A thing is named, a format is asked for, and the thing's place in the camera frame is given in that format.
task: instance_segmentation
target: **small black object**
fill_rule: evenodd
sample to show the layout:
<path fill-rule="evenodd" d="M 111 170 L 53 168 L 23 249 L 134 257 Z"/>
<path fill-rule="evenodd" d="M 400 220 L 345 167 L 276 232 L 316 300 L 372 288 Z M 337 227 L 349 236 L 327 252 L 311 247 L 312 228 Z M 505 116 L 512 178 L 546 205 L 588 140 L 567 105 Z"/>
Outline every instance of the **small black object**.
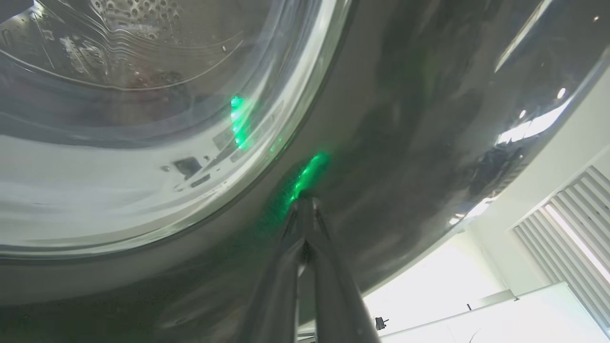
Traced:
<path fill-rule="evenodd" d="M 2 0 L 0 1 L 0 24 L 17 14 L 34 6 L 34 0 Z"/>
<path fill-rule="evenodd" d="M 199 164 L 199 161 L 194 157 L 181 159 L 174 162 L 174 165 L 178 168 L 178 171 L 184 175 L 185 180 L 190 179 L 191 176 L 201 170 L 201 164 Z"/>
<path fill-rule="evenodd" d="M 383 317 L 375 317 L 375 328 L 377 329 L 377 331 L 381 330 L 381 329 L 385 329 L 386 328 L 386 322 L 389 319 L 383 320 Z"/>

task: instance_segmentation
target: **washing machine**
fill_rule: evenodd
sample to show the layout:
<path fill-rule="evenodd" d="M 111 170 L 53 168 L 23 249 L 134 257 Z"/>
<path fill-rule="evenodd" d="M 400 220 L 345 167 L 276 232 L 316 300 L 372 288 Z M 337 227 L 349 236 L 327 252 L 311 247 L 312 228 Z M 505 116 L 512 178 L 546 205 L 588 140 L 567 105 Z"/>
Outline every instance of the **washing machine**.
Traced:
<path fill-rule="evenodd" d="M 231 342 L 303 192 L 370 292 L 501 195 L 610 43 L 604 0 L 0 12 L 2 342 Z"/>

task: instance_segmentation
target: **metal tongs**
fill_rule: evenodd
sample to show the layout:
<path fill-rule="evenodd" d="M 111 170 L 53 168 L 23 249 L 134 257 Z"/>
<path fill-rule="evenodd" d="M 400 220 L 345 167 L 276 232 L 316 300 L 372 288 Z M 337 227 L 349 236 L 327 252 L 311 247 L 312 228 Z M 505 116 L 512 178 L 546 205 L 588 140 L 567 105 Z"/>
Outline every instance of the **metal tongs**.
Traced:
<path fill-rule="evenodd" d="M 296 341 L 298 278 L 306 267 L 313 268 L 315 275 L 316 341 L 379 342 L 360 291 L 333 245 L 319 201 L 310 196 L 290 205 L 237 342 Z"/>

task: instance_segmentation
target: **white wall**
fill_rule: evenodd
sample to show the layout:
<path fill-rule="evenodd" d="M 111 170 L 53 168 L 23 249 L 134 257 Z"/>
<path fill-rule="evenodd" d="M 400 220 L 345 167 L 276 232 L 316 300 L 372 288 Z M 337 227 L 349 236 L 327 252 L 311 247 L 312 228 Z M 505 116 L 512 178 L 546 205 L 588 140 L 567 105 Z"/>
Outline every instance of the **white wall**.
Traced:
<path fill-rule="evenodd" d="M 364 298 L 369 313 L 389 319 L 389 334 L 468 311 L 467 303 L 503 291 L 469 233 L 457 234 Z"/>
<path fill-rule="evenodd" d="M 610 71 L 525 171 L 466 230 L 483 246 L 500 278 L 515 295 L 549 284 L 533 258 L 509 230 L 588 166 L 610 175 Z"/>
<path fill-rule="evenodd" d="M 450 319 L 384 336 L 383 343 L 608 343 L 606 333 L 560 283 Z"/>

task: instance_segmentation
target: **green led light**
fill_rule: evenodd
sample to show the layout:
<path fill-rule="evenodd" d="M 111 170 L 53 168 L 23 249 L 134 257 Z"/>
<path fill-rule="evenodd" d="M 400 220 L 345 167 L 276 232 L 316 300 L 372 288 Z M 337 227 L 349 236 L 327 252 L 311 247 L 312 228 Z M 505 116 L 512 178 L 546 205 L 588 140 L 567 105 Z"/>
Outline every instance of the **green led light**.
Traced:
<path fill-rule="evenodd" d="M 239 96 L 231 98 L 231 131 L 235 134 L 234 142 L 240 150 L 248 147 L 247 142 L 250 134 L 248 116 L 245 115 L 244 105 L 244 100 Z"/>
<path fill-rule="evenodd" d="M 290 192 L 291 196 L 285 204 L 286 210 L 294 199 L 298 198 L 302 190 L 311 188 L 320 178 L 322 172 L 326 169 L 329 156 L 325 153 L 316 154 L 305 166 L 294 182 L 294 186 Z"/>
<path fill-rule="evenodd" d="M 239 107 L 243 102 L 243 99 L 241 99 L 238 96 L 234 96 L 231 98 L 231 107 L 236 108 Z"/>

